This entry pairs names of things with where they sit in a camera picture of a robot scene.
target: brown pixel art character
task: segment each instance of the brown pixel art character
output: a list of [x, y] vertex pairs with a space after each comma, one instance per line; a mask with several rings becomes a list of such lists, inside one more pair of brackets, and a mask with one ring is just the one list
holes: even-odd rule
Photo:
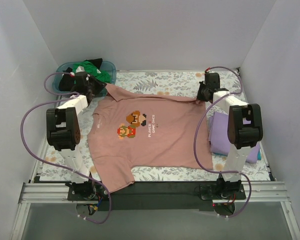
[[125, 126], [124, 123], [121, 123], [120, 127], [117, 129], [117, 133], [119, 139], [124, 139], [124, 137], [133, 139], [136, 136], [136, 127], [134, 125]]
[[131, 125], [135, 126], [136, 128], [141, 126], [145, 126], [147, 124], [146, 120], [147, 115], [140, 113], [140, 111], [136, 110], [133, 111], [130, 115], [126, 116], [126, 121]]

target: leaf pattern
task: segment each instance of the leaf pattern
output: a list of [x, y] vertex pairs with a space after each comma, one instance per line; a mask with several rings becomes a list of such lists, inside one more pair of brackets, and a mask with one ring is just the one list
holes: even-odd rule
[[[204, 80], [204, 76], [197, 72], [118, 72], [116, 85], [136, 94], [157, 94], [158, 92], [169, 92], [170, 95], [196, 97], [199, 88], [199, 82]], [[227, 71], [218, 72], [221, 80], [221, 88], [226, 88], [230, 92], [238, 91], [240, 84], [236, 77]], [[242, 93], [238, 98], [242, 101], [245, 96]], [[100, 98], [94, 98], [86, 109], [78, 116], [82, 139], [79, 143], [79, 149], [83, 162], [88, 169], [94, 166], [90, 156], [87, 135], [93, 125], [92, 113], [98, 105]], [[224, 113], [221, 108], [214, 106], [207, 113], [207, 119], [214, 112]], [[256, 164], [246, 163], [243, 172], [249, 176], [251, 181], [269, 181], [269, 174], [264, 161], [264, 153], [261, 153], [262, 160]], [[61, 155], [49, 146], [46, 152], [47, 158], [55, 157], [55, 163], [64, 165]], [[212, 154], [214, 166], [224, 165], [225, 161], [220, 155]], [[100, 180], [98, 172], [92, 172], [92, 177]], [[132, 175], [136, 181], [215, 181], [217, 174], [206, 172], [202, 169], [193, 169], [185, 167], [149, 167], [136, 166], [132, 170]], [[71, 172], [63, 168], [43, 164], [40, 174], [41, 181], [70, 181]]]

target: pink t-shirt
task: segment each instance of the pink t-shirt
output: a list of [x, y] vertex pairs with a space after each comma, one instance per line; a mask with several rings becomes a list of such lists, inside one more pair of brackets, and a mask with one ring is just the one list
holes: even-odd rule
[[[200, 169], [193, 150], [205, 104], [195, 98], [136, 94], [108, 84], [93, 113], [88, 145], [94, 166], [110, 192], [135, 182], [134, 166]], [[208, 129], [202, 124], [197, 155], [213, 168]]]

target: folded purple cloth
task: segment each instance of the folded purple cloth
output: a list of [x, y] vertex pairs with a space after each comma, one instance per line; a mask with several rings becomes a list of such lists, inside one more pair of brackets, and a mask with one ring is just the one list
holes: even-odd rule
[[[228, 155], [231, 143], [228, 139], [228, 115], [220, 112], [215, 112], [209, 119], [210, 133], [209, 141], [211, 143], [210, 150], [212, 153]], [[252, 148], [246, 161], [255, 164], [258, 160], [258, 153], [260, 151], [259, 142]]]

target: blue plastic bin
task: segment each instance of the blue plastic bin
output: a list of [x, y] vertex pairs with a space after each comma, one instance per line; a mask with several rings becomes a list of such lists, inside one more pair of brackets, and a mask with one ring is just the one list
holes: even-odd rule
[[[67, 68], [72, 68], [74, 67], [74, 64], [76, 63], [81, 63], [81, 62], [67, 62], [65, 64], [62, 64], [60, 67], [58, 67], [58, 69], [56, 70], [57, 72], [63, 72], [65, 70], [67, 70]], [[111, 76], [111, 83], [112, 84], [116, 84], [116, 79], [117, 79], [117, 71], [116, 71], [116, 67], [112, 62], [109, 61], [103, 61], [100, 67], [101, 71], [107, 71], [108, 74], [110, 74]], [[66, 94], [69, 93], [69, 91], [60, 91], [59, 90], [59, 83], [62, 79], [62, 75], [55, 75], [53, 83], [52, 83], [52, 88], [56, 93], [59, 94]], [[107, 94], [107, 90], [104, 88], [99, 96], [105, 96]]]

